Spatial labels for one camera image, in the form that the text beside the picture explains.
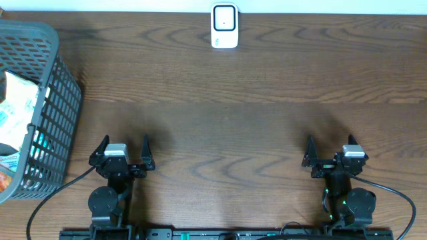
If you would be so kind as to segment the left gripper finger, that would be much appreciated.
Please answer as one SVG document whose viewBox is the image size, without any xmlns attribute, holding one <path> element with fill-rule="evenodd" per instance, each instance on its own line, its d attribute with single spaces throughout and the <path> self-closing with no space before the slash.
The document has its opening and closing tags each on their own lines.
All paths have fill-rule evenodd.
<svg viewBox="0 0 427 240">
<path fill-rule="evenodd" d="M 144 164 L 152 164 L 153 156 L 151 154 L 151 150 L 149 148 L 149 137 L 148 135 L 144 135 L 143 137 L 143 145 L 141 150 L 141 160 Z"/>
<path fill-rule="evenodd" d="M 90 159 L 98 159 L 104 156 L 106 147 L 109 145 L 109 135 L 105 135 L 101 143 L 97 146 L 94 152 L 90 155 Z"/>
</svg>

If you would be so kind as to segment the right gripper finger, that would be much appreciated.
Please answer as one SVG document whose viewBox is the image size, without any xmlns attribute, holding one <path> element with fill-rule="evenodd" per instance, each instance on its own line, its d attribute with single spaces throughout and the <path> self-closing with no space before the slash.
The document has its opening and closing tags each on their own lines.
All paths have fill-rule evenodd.
<svg viewBox="0 0 427 240">
<path fill-rule="evenodd" d="M 356 138 L 353 135 L 348 136 L 348 156 L 349 157 L 364 157 L 366 152 L 358 144 Z"/>
<path fill-rule="evenodd" d="M 303 166 L 314 166 L 318 161 L 318 154 L 314 143 L 314 138 L 309 135 L 304 158 L 302 160 Z"/>
</svg>

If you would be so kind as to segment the cream yellow snack bag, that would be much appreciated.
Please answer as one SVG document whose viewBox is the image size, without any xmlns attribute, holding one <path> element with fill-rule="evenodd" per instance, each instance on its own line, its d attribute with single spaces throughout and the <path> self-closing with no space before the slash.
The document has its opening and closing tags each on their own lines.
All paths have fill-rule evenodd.
<svg viewBox="0 0 427 240">
<path fill-rule="evenodd" d="M 6 70 L 5 98 L 1 102 L 1 144 L 20 151 L 39 96 L 39 84 Z"/>
</svg>

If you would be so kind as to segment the mint green wet wipes pack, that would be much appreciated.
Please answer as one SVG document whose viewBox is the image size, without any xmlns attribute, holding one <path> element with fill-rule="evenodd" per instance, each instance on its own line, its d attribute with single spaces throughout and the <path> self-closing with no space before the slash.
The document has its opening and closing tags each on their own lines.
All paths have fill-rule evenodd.
<svg viewBox="0 0 427 240">
<path fill-rule="evenodd" d="M 20 152 L 16 152 L 8 156 L 0 156 L 1 165 L 15 173 L 19 165 L 20 156 Z"/>
</svg>

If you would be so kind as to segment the orange Kleenex tissue pack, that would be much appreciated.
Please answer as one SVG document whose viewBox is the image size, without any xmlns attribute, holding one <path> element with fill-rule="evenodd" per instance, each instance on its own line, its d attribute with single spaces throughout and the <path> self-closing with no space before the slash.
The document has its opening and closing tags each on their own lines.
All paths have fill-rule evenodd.
<svg viewBox="0 0 427 240">
<path fill-rule="evenodd" d="M 3 192 L 11 184 L 13 178 L 5 173 L 0 172 L 0 192 Z"/>
</svg>

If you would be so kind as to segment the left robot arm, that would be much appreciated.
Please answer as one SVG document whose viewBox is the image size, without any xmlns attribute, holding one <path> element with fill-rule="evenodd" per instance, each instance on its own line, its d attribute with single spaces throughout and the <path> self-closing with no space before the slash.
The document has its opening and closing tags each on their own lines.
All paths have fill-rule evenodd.
<svg viewBox="0 0 427 240">
<path fill-rule="evenodd" d="M 90 239 L 145 239 L 144 230 L 129 222 L 129 212 L 136 179 L 147 177 L 155 169 L 149 148 L 149 137 L 143 138 L 141 162 L 129 163 L 127 145 L 110 143 L 106 135 L 89 157 L 89 164 L 107 180 L 107 185 L 95 189 L 88 199 L 91 211 Z"/>
</svg>

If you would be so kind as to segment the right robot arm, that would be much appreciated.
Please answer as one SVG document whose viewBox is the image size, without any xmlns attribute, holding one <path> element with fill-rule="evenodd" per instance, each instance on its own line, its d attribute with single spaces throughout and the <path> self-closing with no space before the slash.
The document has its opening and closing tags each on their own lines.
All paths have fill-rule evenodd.
<svg viewBox="0 0 427 240">
<path fill-rule="evenodd" d="M 331 159 L 319 158 L 314 138 L 308 137 L 302 166 L 312 169 L 312 178 L 326 182 L 322 207 L 331 218 L 331 223 L 324 227 L 326 234 L 332 235 L 336 229 L 364 231 L 372 223 L 376 195 L 351 184 L 351 178 L 362 172 L 367 160 L 368 155 L 353 135 L 348 136 L 348 143 Z"/>
</svg>

